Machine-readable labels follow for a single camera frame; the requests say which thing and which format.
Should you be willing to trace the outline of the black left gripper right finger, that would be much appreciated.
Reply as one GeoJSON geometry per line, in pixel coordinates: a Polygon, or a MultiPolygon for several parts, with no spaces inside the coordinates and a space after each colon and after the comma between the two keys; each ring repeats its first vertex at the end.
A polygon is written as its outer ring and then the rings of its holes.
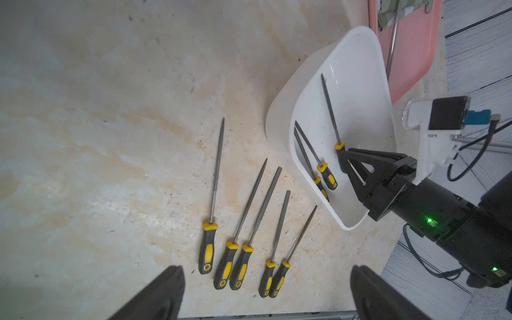
{"type": "Polygon", "coordinates": [[[353,266],[350,286],[360,319],[430,319],[365,265],[353,266]]]}

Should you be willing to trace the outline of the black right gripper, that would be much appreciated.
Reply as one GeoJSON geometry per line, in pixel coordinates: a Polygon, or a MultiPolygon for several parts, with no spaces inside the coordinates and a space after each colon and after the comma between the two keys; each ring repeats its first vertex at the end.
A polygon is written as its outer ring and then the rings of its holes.
{"type": "Polygon", "coordinates": [[[417,166],[415,158],[403,153],[357,148],[341,150],[339,163],[374,221],[391,210],[398,195],[411,184],[417,166]]]}

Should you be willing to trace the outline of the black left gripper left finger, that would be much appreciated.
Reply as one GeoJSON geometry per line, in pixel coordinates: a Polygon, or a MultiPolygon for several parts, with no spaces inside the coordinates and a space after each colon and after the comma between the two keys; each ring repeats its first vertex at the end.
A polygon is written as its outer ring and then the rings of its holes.
{"type": "Polygon", "coordinates": [[[177,319],[184,291],[182,266],[169,266],[109,319],[177,319]]]}

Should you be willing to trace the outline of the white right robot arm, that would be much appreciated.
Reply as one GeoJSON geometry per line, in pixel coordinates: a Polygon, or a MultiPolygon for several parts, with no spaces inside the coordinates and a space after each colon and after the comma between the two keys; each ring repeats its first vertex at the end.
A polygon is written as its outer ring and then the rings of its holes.
{"type": "Polygon", "coordinates": [[[426,178],[418,184],[417,160],[402,153],[351,148],[338,160],[369,217],[389,212],[436,243],[468,271],[467,285],[500,288],[511,281],[511,176],[478,205],[426,178]]]}

